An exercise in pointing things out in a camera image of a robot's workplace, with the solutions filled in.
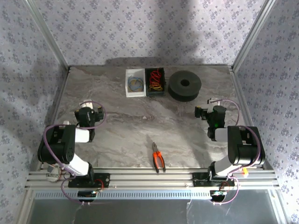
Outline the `black cable spool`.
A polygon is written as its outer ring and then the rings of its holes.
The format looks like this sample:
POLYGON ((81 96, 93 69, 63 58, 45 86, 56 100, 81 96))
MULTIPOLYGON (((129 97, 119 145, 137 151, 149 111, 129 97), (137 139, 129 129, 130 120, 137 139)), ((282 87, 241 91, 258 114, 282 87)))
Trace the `black cable spool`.
POLYGON ((198 96, 201 86, 201 79, 195 73, 180 70, 169 78, 168 93, 177 101, 190 102, 198 96))

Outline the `white open box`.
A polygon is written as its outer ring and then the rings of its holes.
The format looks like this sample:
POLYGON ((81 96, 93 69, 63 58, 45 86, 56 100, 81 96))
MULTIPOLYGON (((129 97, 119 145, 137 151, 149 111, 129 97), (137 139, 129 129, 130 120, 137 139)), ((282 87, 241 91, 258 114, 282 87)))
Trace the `white open box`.
POLYGON ((125 90, 126 97, 146 96, 145 69, 126 69, 125 90))

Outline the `black open box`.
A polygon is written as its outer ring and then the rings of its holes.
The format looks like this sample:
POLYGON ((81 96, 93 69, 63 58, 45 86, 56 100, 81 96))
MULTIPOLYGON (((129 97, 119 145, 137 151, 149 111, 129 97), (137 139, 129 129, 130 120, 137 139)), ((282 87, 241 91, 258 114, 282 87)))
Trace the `black open box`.
POLYGON ((166 81, 164 68, 146 68, 145 69, 146 96, 165 95, 166 81))

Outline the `grey metal panel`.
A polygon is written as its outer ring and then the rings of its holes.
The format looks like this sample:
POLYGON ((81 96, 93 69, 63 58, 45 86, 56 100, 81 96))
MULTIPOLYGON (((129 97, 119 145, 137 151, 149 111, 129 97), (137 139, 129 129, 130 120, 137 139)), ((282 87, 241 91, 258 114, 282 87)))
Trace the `grey metal panel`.
POLYGON ((241 190, 225 205, 209 200, 105 200, 81 206, 36 199, 27 224, 282 224, 266 190, 241 190))

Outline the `orange handled pliers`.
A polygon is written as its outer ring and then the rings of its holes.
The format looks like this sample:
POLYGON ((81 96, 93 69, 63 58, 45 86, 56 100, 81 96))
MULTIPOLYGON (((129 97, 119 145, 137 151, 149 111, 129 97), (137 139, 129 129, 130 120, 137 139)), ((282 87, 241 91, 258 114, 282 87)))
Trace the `orange handled pliers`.
POLYGON ((152 149, 153 149, 153 163, 154 167, 156 169, 156 172, 159 174, 159 166, 158 166, 158 159, 161 161, 163 172, 166 172, 165 162, 164 158, 161 154, 161 152, 158 150, 157 145, 155 142, 152 143, 152 149))

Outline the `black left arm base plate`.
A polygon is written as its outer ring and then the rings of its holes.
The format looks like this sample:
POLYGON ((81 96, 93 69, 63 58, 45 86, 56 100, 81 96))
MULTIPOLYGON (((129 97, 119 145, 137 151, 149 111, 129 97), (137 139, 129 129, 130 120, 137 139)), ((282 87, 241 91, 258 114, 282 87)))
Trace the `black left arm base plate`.
POLYGON ((110 183, 109 173, 95 173, 91 176, 79 176, 68 183, 69 188, 108 188, 110 183))

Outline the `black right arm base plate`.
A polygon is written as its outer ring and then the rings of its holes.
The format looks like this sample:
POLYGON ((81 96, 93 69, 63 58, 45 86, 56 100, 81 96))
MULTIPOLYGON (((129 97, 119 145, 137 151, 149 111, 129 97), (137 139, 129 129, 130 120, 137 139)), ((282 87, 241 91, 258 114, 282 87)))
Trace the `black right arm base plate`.
POLYGON ((234 187, 234 180, 225 176, 212 176, 211 173, 192 173, 194 187, 234 187))

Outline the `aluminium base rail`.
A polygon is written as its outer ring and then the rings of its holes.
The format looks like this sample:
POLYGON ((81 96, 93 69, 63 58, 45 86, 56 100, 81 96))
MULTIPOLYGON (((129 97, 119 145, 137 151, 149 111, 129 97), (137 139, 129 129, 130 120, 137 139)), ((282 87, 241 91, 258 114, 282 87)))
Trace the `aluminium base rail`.
MULTIPOLYGON (((46 180, 46 169, 32 171, 27 177, 27 189, 58 189, 63 178, 57 182, 46 180)), ((156 173, 154 168, 95 168, 95 173, 109 173, 109 189, 185 189, 193 186, 192 173, 206 173, 203 168, 167 168, 156 173)), ((279 183, 273 170, 254 168, 244 177, 235 172, 241 189, 278 189, 279 183)))

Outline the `aluminium frame post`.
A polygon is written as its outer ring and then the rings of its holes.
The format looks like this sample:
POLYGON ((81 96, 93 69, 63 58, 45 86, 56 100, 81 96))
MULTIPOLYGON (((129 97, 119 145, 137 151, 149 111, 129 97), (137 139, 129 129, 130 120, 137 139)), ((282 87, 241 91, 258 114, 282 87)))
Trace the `aluminium frame post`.
POLYGON ((247 54, 249 53, 251 47, 253 46, 255 40, 257 39, 258 34, 260 33, 261 29, 263 28, 264 24, 267 21, 267 18, 272 11, 272 8, 275 6, 277 0, 265 0, 260 12, 258 13, 255 22, 253 23, 238 55, 236 56, 233 64, 231 65, 232 71, 236 73, 240 66, 242 65, 243 61, 245 60, 247 54))
POLYGON ((58 63, 65 69, 69 69, 69 65, 64 58, 62 51, 60 50, 58 44, 55 41, 55 38, 50 31, 49 27, 46 24, 42 14, 40 13, 35 0, 22 0, 26 8, 28 9, 30 15, 32 16, 33 20, 35 21, 36 25, 38 26, 39 30, 41 31, 44 39, 46 40, 49 48, 51 49, 52 53, 54 54, 58 63))

